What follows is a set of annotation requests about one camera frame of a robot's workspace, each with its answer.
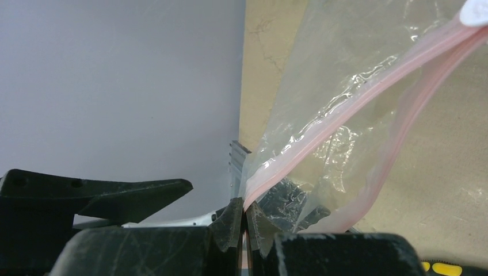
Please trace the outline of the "clear zip top bag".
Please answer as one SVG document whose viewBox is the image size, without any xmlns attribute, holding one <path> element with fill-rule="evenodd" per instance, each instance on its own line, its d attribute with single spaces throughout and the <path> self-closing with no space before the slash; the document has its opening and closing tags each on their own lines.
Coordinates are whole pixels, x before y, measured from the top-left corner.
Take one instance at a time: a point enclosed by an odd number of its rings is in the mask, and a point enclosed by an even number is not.
<svg viewBox="0 0 488 276">
<path fill-rule="evenodd" d="M 372 208 L 424 106 L 452 71 L 487 42 L 486 1 L 310 1 L 276 95 L 266 132 L 245 164 L 244 210 L 262 199 L 364 108 L 412 72 L 395 118 L 369 160 L 357 196 L 307 228 L 345 232 Z"/>
</svg>

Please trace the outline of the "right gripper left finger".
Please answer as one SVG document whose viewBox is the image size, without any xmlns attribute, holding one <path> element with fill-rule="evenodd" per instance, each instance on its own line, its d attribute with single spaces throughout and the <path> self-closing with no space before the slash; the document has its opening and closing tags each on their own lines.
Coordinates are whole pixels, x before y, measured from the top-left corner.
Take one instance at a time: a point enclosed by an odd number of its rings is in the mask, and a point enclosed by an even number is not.
<svg viewBox="0 0 488 276">
<path fill-rule="evenodd" d="M 1 274 L 43 275 L 81 227 L 139 223 L 192 190 L 185 179 L 95 181 L 20 169 L 1 177 Z"/>
</svg>

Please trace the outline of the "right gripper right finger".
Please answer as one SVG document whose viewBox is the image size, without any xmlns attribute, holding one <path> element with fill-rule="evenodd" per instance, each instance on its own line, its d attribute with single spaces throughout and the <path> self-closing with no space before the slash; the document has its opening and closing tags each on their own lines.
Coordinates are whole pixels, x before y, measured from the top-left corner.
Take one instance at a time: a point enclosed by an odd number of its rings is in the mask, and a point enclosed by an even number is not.
<svg viewBox="0 0 488 276">
<path fill-rule="evenodd" d="M 285 179 L 246 211 L 250 275 L 425 275 L 410 243 L 391 233 L 302 233 L 329 210 Z"/>
</svg>

